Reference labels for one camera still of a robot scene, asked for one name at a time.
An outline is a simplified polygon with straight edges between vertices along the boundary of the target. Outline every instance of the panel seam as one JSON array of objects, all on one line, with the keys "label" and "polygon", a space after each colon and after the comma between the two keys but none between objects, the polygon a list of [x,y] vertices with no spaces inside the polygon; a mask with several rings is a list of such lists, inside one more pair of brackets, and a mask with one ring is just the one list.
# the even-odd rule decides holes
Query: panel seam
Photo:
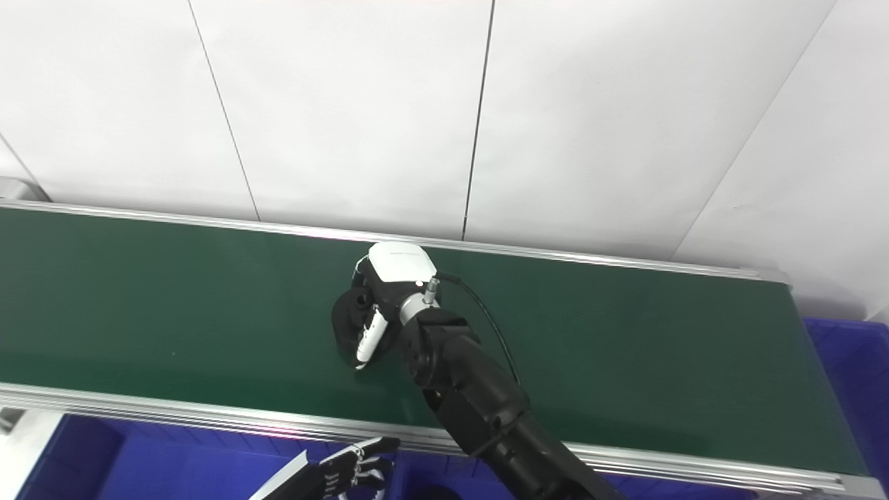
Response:
[{"label": "panel seam", "polygon": [[247,194],[250,195],[250,202],[253,205],[253,212],[256,214],[256,220],[262,222],[260,218],[260,210],[256,206],[256,198],[253,196],[253,189],[250,187],[250,180],[247,178],[247,171],[244,169],[244,160],[241,158],[241,150],[237,147],[237,141],[235,140],[235,132],[231,128],[231,120],[228,119],[228,112],[225,108],[225,102],[222,101],[222,92],[220,92],[219,83],[216,81],[216,73],[213,72],[213,65],[210,62],[210,54],[207,52],[207,46],[204,43],[204,36],[201,34],[201,28],[197,24],[197,16],[195,15],[195,7],[191,4],[191,0],[186,0],[188,2],[188,10],[191,12],[191,20],[195,22],[195,31],[197,32],[197,39],[201,43],[201,50],[204,51],[204,59],[207,61],[207,68],[210,70],[210,78],[213,81],[213,88],[216,89],[216,97],[219,99],[220,107],[222,108],[222,115],[225,117],[225,125],[228,128],[228,136],[231,137],[231,143],[235,147],[235,155],[237,156],[237,163],[241,166],[241,174],[244,177],[244,184],[247,186]]},{"label": "panel seam", "polygon": [[476,170],[476,150],[478,146],[478,127],[482,122],[482,101],[485,98],[485,79],[488,73],[488,53],[491,51],[491,30],[494,25],[494,6],[497,0],[491,0],[491,14],[488,17],[488,34],[485,39],[485,61],[482,63],[482,84],[478,91],[478,111],[476,112],[476,130],[472,136],[472,156],[469,158],[469,180],[466,185],[466,205],[463,207],[463,228],[460,240],[466,240],[466,225],[469,221],[469,198],[472,196],[472,175]]},{"label": "panel seam", "polygon": [[34,185],[40,188],[43,194],[46,195],[47,199],[52,201],[50,199],[50,196],[46,193],[44,187],[40,185],[40,181],[37,180],[34,173],[31,172],[31,169],[28,168],[27,165],[25,165],[25,162],[21,159],[19,153],[15,152],[15,149],[12,147],[12,145],[9,143],[9,141],[6,140],[6,136],[3,135],[3,132],[0,132],[0,141],[4,144],[4,146],[6,146],[12,157],[15,158],[15,161],[19,162],[19,166],[21,166],[21,169],[25,171],[25,173],[28,175],[28,178],[34,183]]},{"label": "panel seam", "polygon": [[745,139],[744,142],[741,144],[741,147],[738,148],[738,152],[735,153],[734,158],[732,158],[732,161],[729,163],[729,166],[726,167],[725,171],[723,172],[722,177],[719,179],[719,182],[717,182],[716,186],[714,186],[713,190],[710,192],[710,195],[707,197],[707,200],[701,206],[701,210],[699,210],[698,214],[694,216],[694,220],[688,226],[688,230],[685,232],[685,234],[679,240],[679,243],[676,245],[676,248],[673,249],[673,253],[670,254],[670,257],[669,257],[670,261],[673,261],[676,259],[676,254],[679,252],[679,248],[682,247],[682,244],[688,238],[688,235],[692,233],[694,226],[698,223],[698,220],[701,218],[701,214],[704,213],[704,211],[707,209],[707,205],[709,205],[710,201],[717,194],[717,191],[719,191],[719,188],[722,186],[723,181],[725,181],[725,178],[728,177],[728,174],[732,170],[732,167],[734,167],[734,164],[738,161],[738,157],[740,157],[741,153],[747,148],[747,144],[748,144],[748,142],[750,142],[750,138],[753,137],[753,134],[757,131],[757,128],[759,128],[760,124],[763,123],[763,119],[765,118],[765,115],[769,112],[769,109],[772,108],[772,106],[775,103],[775,100],[777,100],[778,96],[781,94],[781,91],[784,90],[784,85],[786,85],[787,82],[790,80],[790,76],[793,75],[793,72],[797,68],[797,65],[803,59],[803,57],[805,56],[805,53],[808,52],[809,46],[812,45],[812,41],[818,36],[819,33],[821,33],[821,28],[824,27],[824,23],[830,17],[830,14],[833,13],[834,7],[836,7],[836,6],[837,6],[837,0],[834,0],[834,3],[833,3],[833,5],[830,6],[830,10],[828,11],[828,13],[824,15],[823,19],[821,19],[821,24],[819,24],[818,28],[816,28],[813,31],[812,36],[809,37],[809,41],[806,42],[805,47],[803,47],[803,50],[799,52],[799,56],[797,57],[797,60],[794,61],[793,66],[790,67],[790,71],[787,72],[787,75],[784,77],[784,81],[781,82],[780,85],[778,85],[778,90],[775,91],[775,94],[772,96],[772,99],[769,101],[769,105],[766,106],[765,109],[763,109],[763,114],[759,116],[759,119],[757,120],[756,124],[750,128],[750,133],[747,135],[747,139]]}]

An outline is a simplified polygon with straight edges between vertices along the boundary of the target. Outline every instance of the white robotic finger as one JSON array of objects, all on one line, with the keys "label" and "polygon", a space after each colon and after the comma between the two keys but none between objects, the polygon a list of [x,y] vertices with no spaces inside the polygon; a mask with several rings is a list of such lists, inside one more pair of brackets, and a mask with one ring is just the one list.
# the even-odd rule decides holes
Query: white robotic finger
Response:
[{"label": "white robotic finger", "polygon": [[388,327],[388,321],[383,318],[380,308],[374,305],[371,325],[362,332],[361,340],[358,342],[358,349],[355,352],[355,358],[358,361],[356,369],[364,368],[364,365],[371,360],[373,352],[377,349],[377,344],[380,343],[380,339],[386,333],[386,327]]}]

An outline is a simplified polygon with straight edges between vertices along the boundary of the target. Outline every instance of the metal frame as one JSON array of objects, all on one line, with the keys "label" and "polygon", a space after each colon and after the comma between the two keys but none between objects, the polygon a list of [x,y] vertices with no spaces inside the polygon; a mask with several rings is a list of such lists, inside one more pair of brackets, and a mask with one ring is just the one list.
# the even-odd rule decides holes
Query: metal frame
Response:
[{"label": "metal frame", "polygon": [[[253,230],[347,241],[404,241],[421,246],[487,254],[542,258],[640,270],[679,272],[720,278],[787,282],[786,277],[780,273],[761,270],[647,261],[435,238],[409,238],[379,233],[291,226],[269,222],[234,221],[212,217],[157,214],[135,210],[2,198],[0,198],[0,208],[89,215],[146,222],[167,222],[234,230]],[[356,441],[385,434],[401,438],[406,449],[461,455],[460,449],[445,431],[425,427],[359,422],[165,399],[51,389],[15,383],[0,383],[0,404],[56,410],[78,415],[190,425],[218,431],[240,431],[311,440]],[[750,464],[647,450],[600,447],[579,443],[566,444],[581,460],[600,472],[745,488],[762,492],[764,495],[886,500],[879,482],[873,478],[859,478],[834,472],[814,472],[789,467]]]},{"label": "metal frame", "polygon": [[[16,383],[0,383],[0,405],[304,440],[353,442],[386,435],[400,438],[404,449],[462,455],[447,432],[428,427],[51,389]],[[684,480],[797,497],[824,494],[849,499],[885,500],[879,483],[872,478],[853,478],[833,472],[814,472],[629,448],[579,443],[566,445],[584,463],[604,473]]]}]

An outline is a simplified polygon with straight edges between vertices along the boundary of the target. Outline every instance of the robotic hand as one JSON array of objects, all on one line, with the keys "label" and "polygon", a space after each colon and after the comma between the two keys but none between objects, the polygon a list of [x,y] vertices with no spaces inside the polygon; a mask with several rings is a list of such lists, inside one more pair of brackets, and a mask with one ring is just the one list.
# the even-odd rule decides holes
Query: robotic hand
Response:
[{"label": "robotic hand", "polygon": [[337,344],[353,366],[397,346],[457,445],[488,463],[519,500],[626,500],[543,428],[467,320],[438,307],[436,276],[426,252],[407,243],[378,243],[358,261],[332,311]]},{"label": "robotic hand", "polygon": [[317,464],[311,464],[303,451],[266,481],[250,500],[323,500],[334,496],[348,500],[347,492],[355,486],[377,490],[374,500],[381,500],[386,492],[383,473],[392,470],[392,462],[375,455],[394,452],[399,444],[397,438],[361,441]]}]

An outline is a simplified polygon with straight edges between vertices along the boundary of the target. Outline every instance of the black cable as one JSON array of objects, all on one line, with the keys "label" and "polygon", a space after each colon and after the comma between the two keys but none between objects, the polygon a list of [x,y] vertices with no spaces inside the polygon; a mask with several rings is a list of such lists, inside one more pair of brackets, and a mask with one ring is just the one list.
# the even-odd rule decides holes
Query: black cable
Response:
[{"label": "black cable", "polygon": [[521,386],[522,382],[518,378],[518,370],[516,370],[516,362],[512,359],[512,353],[509,352],[509,347],[506,344],[506,339],[503,338],[503,332],[501,332],[500,327],[497,326],[497,322],[494,321],[494,317],[491,316],[491,312],[488,310],[487,307],[485,307],[485,303],[482,302],[482,298],[479,297],[478,294],[476,294],[476,292],[473,291],[473,289],[469,287],[469,285],[464,283],[463,280],[460,279],[459,276],[454,276],[453,274],[448,274],[446,272],[439,271],[436,274],[436,278],[442,279],[443,281],[449,281],[451,283],[454,283],[454,285],[457,285],[460,288],[462,288],[464,291],[466,291],[466,293],[469,294],[470,297],[472,297],[472,300],[476,301],[476,304],[478,304],[478,308],[482,310],[482,312],[485,314],[485,318],[487,318],[487,320],[488,320],[488,323],[491,324],[491,328],[493,329],[494,334],[497,335],[497,340],[500,341],[500,343],[501,343],[501,348],[503,349],[503,355],[506,356],[506,362],[509,363],[509,371],[512,372],[512,378],[514,378],[516,380],[516,383]]}]

